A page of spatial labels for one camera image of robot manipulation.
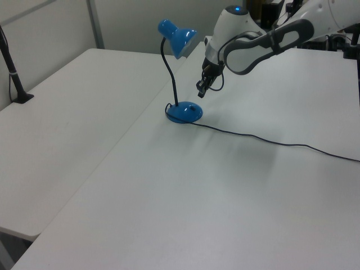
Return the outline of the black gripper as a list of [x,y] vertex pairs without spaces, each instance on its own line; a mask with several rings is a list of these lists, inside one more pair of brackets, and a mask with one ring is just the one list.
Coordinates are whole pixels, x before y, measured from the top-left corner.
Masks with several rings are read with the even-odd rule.
[[202,63],[202,78],[196,83],[196,88],[198,90],[198,96],[204,98],[207,90],[212,90],[212,85],[214,81],[222,74],[223,63],[214,64],[207,58],[204,59]]

